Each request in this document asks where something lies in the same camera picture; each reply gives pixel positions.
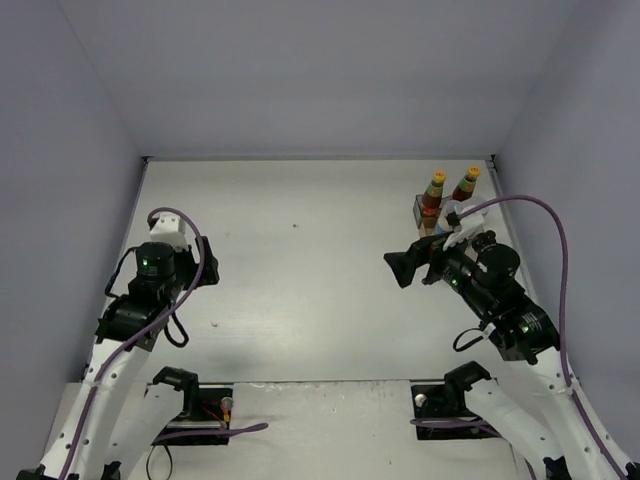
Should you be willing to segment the silver lid jar blue label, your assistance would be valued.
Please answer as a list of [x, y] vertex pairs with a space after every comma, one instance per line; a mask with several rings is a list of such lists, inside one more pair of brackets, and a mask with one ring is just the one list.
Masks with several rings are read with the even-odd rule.
[[459, 202], [457, 200], [450, 199], [442, 206], [433, 229], [434, 235], [450, 232], [453, 229], [449, 224], [447, 217], [455, 212], [455, 208], [458, 204]]

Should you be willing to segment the red sauce bottle yellow cap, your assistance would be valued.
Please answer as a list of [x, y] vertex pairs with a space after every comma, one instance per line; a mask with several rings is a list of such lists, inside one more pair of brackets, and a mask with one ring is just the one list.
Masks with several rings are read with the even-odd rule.
[[443, 187], [447, 174], [444, 170], [436, 170], [430, 183], [422, 195], [422, 216], [424, 218], [438, 215], [443, 196]]

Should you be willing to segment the black cap powder jar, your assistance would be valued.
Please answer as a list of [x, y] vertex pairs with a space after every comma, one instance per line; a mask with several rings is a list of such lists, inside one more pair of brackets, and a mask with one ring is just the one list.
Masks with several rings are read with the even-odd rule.
[[476, 235], [471, 242], [471, 248], [480, 256], [483, 252], [497, 245], [496, 233], [493, 230], [483, 231]]

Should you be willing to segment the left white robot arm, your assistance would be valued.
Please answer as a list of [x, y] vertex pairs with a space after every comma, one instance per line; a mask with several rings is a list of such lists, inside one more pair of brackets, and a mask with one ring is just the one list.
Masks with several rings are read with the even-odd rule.
[[125, 479], [172, 419], [199, 409], [198, 376], [164, 367], [142, 399], [142, 420], [121, 412], [138, 372], [177, 309], [197, 288], [218, 284], [219, 262], [207, 237], [195, 243], [154, 237], [132, 248], [136, 273], [99, 319], [91, 360], [55, 441], [20, 479]]

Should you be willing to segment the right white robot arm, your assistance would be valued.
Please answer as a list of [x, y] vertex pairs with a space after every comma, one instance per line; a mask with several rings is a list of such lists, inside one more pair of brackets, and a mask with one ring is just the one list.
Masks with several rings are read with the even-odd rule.
[[414, 425], [441, 429], [430, 415], [438, 408], [476, 416], [489, 425], [545, 479], [636, 479], [638, 463], [622, 452], [602, 424], [589, 416], [580, 384], [562, 356], [561, 336], [547, 313], [515, 276], [520, 257], [488, 231], [471, 242], [447, 247], [443, 235], [424, 237], [405, 252], [383, 259], [398, 285], [409, 286], [426, 267], [423, 284], [446, 283], [479, 320], [480, 337], [508, 364], [544, 420], [538, 422], [476, 361], [447, 373], [426, 396]]

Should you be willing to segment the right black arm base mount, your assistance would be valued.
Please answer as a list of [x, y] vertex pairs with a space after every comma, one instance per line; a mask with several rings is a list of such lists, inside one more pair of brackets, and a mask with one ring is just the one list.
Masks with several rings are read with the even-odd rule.
[[411, 385], [418, 441], [482, 440], [500, 438], [500, 434], [479, 414], [467, 408], [464, 394], [474, 383], [490, 380], [489, 372], [475, 361], [449, 372], [443, 379]]

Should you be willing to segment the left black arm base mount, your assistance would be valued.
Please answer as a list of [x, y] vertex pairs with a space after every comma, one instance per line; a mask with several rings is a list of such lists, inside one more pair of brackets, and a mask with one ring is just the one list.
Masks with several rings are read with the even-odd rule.
[[231, 407], [223, 402], [233, 399], [233, 388], [200, 383], [195, 372], [177, 367], [163, 367], [147, 384], [151, 387], [165, 385], [181, 398], [181, 410], [159, 433], [159, 446], [226, 446], [230, 437], [222, 432], [229, 429]]

